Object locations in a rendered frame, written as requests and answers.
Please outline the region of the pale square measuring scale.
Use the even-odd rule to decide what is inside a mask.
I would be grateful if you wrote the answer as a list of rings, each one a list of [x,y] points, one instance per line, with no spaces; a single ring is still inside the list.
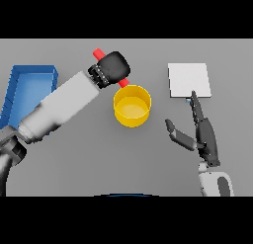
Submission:
[[[211,97],[208,68],[205,63],[169,63],[168,78],[171,98]]]

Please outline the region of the blue tray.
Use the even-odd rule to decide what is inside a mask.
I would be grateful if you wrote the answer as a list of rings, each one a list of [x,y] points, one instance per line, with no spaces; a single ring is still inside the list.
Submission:
[[[13,65],[0,114],[0,128],[14,128],[57,87],[54,65]]]

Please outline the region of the yellow bowl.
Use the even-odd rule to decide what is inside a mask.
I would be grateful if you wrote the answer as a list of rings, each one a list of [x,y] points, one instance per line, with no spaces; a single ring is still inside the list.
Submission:
[[[113,108],[118,122],[126,127],[143,125],[150,114],[151,96],[138,85],[127,85],[114,96]]]

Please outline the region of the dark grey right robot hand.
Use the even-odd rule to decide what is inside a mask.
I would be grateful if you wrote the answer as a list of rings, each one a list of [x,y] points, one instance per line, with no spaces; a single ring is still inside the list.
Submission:
[[[190,106],[192,108],[193,120],[196,127],[196,137],[192,138],[180,131],[168,119],[165,120],[169,137],[180,146],[190,150],[198,150],[199,156],[203,158],[210,167],[220,165],[217,152],[216,138],[213,127],[208,118],[203,114],[201,103],[195,91],[192,92]]]

